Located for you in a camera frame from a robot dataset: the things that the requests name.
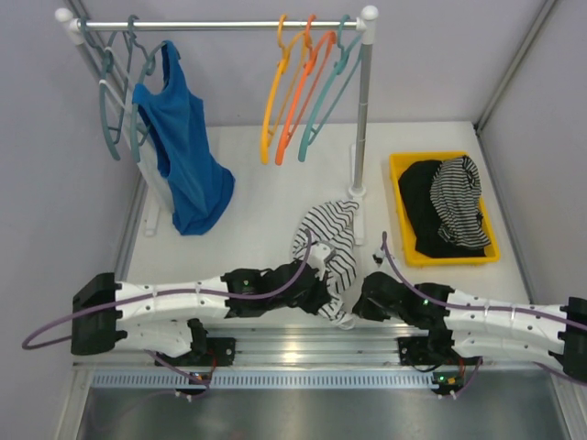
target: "striped shirt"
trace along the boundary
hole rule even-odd
[[[327,290],[331,301],[323,305],[318,314],[344,329],[354,325],[352,315],[343,310],[341,293],[357,278],[352,219],[358,208],[358,203],[342,200],[315,206],[305,215],[293,238],[292,255],[295,259],[304,256],[306,229],[310,231],[312,243],[324,241],[336,250],[335,256],[327,263]]]
[[[430,188],[430,200],[442,221],[442,239],[468,249],[491,244],[482,230],[480,198],[479,170],[469,156],[442,162]]]

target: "teal hanger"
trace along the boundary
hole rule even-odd
[[[357,67],[359,67],[361,53],[362,53],[361,50],[359,50],[359,55],[357,56],[357,60],[355,61],[355,64],[352,66],[352,69],[350,70],[349,76],[347,76],[347,79],[345,80],[345,82],[343,82],[342,87],[340,87],[340,90],[338,91],[337,96],[334,98],[332,105],[328,108],[326,114],[322,118],[322,121],[320,121],[318,126],[316,128],[314,128],[314,124],[316,122],[318,112],[320,111],[320,107],[322,106],[322,104],[324,103],[324,101],[327,97],[327,94],[328,94],[328,91],[330,90],[330,87],[332,86],[333,82],[337,79],[337,77],[343,71],[345,71],[345,69],[347,68],[347,64],[349,63],[350,53],[352,52],[352,50],[355,48],[355,46],[357,46],[357,44],[360,41],[360,35],[358,35],[350,42],[350,44],[346,48],[342,45],[342,30],[343,30],[342,28],[343,28],[345,22],[348,21],[349,19],[350,19],[350,16],[348,16],[348,15],[343,16],[342,19],[340,20],[340,25],[338,25],[337,46],[340,49],[340,59],[335,63],[334,69],[330,73],[330,76],[328,76],[328,79],[327,79],[326,83],[324,84],[324,88],[322,89],[322,91],[320,92],[320,95],[316,99],[316,103],[314,104],[314,108],[312,109],[312,112],[310,113],[310,117],[308,118],[308,122],[305,126],[305,130],[302,135],[302,141],[300,142],[300,150],[299,150],[298,156],[297,156],[298,160],[301,162],[305,161],[305,155],[307,153],[308,146],[312,145],[312,143],[316,139],[316,136],[318,136],[318,133],[320,133],[320,130],[322,129],[324,124],[327,122],[328,118],[330,117],[330,114],[334,110],[334,107],[337,106],[338,100],[340,99],[342,94],[345,92],[345,89],[349,85],[350,79],[355,74]]]
[[[99,90],[98,97],[99,97],[99,104],[100,104],[100,121],[102,123],[102,132],[104,134],[105,143],[108,146],[108,150],[110,151],[110,155],[112,156],[112,158],[114,160],[120,160],[120,155],[118,154],[118,151],[116,150],[116,144],[118,144],[118,142],[120,141],[120,137],[122,135],[123,120],[124,120],[125,112],[127,111],[125,108],[125,101],[127,98],[127,91],[128,91],[128,84],[129,84],[128,77],[129,77],[129,73],[130,73],[130,66],[132,63],[133,48],[135,48],[135,47],[140,48],[143,51],[145,58],[147,58],[149,56],[147,54],[147,51],[145,50],[145,48],[136,42],[137,37],[133,31],[133,22],[136,18],[137,18],[136,16],[130,16],[128,18],[129,31],[122,33],[124,41],[125,41],[125,45],[127,47],[127,52],[128,52],[128,59],[127,59],[126,67],[118,65],[111,50],[103,50],[102,48],[100,48],[100,50],[99,50],[102,53],[102,69],[100,71],[100,82],[99,82],[99,89],[98,89]],[[116,34],[117,34],[117,32],[113,32],[110,35],[110,38],[108,39],[108,43],[107,43],[108,48],[112,48],[112,45],[113,45],[114,40],[116,38]],[[121,76],[121,79],[123,79],[122,97],[120,97],[120,98],[117,97],[116,92],[114,90],[112,90],[110,84],[108,84],[108,82],[106,81],[107,75],[113,73],[113,69],[115,67],[118,70],[119,76]],[[151,75],[154,71],[155,71],[155,60],[153,59],[148,63],[148,66],[146,69],[146,74]],[[117,123],[115,126],[108,125],[108,122],[106,119],[106,105],[105,105],[106,91],[110,92],[113,95],[113,97],[115,98],[115,100],[118,102],[118,104],[120,105],[120,110],[118,111],[118,119],[117,119]],[[135,129],[137,129],[142,135],[141,140],[137,141],[137,145],[141,146],[147,140],[147,136],[149,134],[149,129],[144,126],[139,126],[139,127],[136,127]]]
[[[90,46],[92,49],[95,49],[98,54],[100,55],[100,57],[104,57],[104,49],[102,48],[102,46],[100,46],[99,44],[97,44],[94,40],[94,37],[92,36],[92,34],[90,34],[90,32],[88,32],[88,28],[85,25],[88,21],[88,17],[87,16],[83,16],[80,18],[80,30],[82,31],[82,35],[83,38],[85,39],[85,42],[88,43],[88,46]]]
[[[163,41],[162,43],[159,44],[159,46],[157,46],[147,56],[145,64],[143,64],[143,68],[140,71],[140,75],[138,76],[137,84],[142,84],[143,81],[145,80],[145,76],[151,75],[153,73],[153,69],[151,68],[151,65],[152,66],[155,65],[155,55],[157,55],[157,52],[159,52],[161,50],[161,48],[163,46],[165,46],[166,44],[167,44],[167,41]],[[138,141],[137,131],[139,131],[139,130],[137,130],[137,115],[138,115],[138,104],[133,104],[132,105],[132,113],[130,114],[130,152],[132,153],[132,157],[135,160],[135,162],[139,163],[140,162],[140,154],[138,153],[138,147],[140,147],[144,143],[147,135],[144,136],[144,138],[141,142]]]

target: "white table surface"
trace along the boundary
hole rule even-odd
[[[150,195],[143,207],[127,280],[137,283],[197,281],[238,268],[275,268],[289,262],[294,231],[313,205],[347,197],[349,145],[356,125],[326,125],[308,149],[305,163],[297,160],[300,126],[286,151],[281,167],[261,165],[260,128],[227,126],[208,128],[216,159],[236,178],[232,200],[218,223],[204,236],[180,236],[171,214],[161,211],[156,236],[144,234]],[[371,255],[389,233],[390,249],[404,262],[393,186],[389,179],[389,155],[412,151],[467,151],[479,168],[482,196],[501,250],[501,259],[482,266],[410,268],[404,275],[413,283],[434,281],[468,293],[512,303],[528,303],[526,289],[505,230],[482,153],[471,123],[369,124],[364,168],[367,243],[355,247],[359,277],[345,292],[346,309],[360,296],[364,276],[374,270]],[[299,309],[280,309],[260,318],[202,320],[214,326],[328,326],[323,318]],[[378,325],[359,321],[358,325]]]

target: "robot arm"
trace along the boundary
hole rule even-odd
[[[326,264],[334,252],[330,245],[316,242],[302,269],[303,262],[297,260],[275,270],[236,269],[189,283],[143,285],[115,282],[112,273],[97,275],[75,295],[73,311],[99,304],[116,306],[72,321],[72,354],[95,355],[116,347],[157,351],[169,358],[192,353],[197,358],[206,352],[202,318],[256,317],[281,307],[317,314],[331,300]],[[281,288],[299,270],[287,289],[268,293]]]
[[[353,313],[374,321],[399,318],[428,330],[428,336],[415,336],[413,343],[400,341],[406,358],[426,359],[428,365],[476,357],[532,361],[587,381],[587,333],[540,316],[586,323],[587,301],[570,298],[567,306],[513,304],[435,283],[416,286],[434,300],[464,306],[459,310],[423,300],[391,276],[390,269],[384,261],[379,271],[365,279]],[[500,307],[507,311],[494,310]]]

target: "yellow bin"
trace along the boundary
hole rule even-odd
[[[402,230],[402,240],[404,242],[405,262],[410,266],[443,266],[452,264],[485,264],[493,263],[499,260],[499,248],[497,240],[493,233],[492,222],[487,214],[483,198],[479,201],[479,206],[483,214],[483,232],[491,240],[491,245],[485,247],[485,257],[467,257],[467,258],[431,258],[415,250],[415,234],[412,224],[407,217],[404,207],[404,201],[400,194],[399,178],[410,165],[420,160],[448,160],[459,156],[467,155],[464,151],[435,151],[429,153],[398,153],[389,157],[389,166],[392,174],[393,192],[395,193],[395,204],[397,206],[397,215],[400,219],[400,228]]]

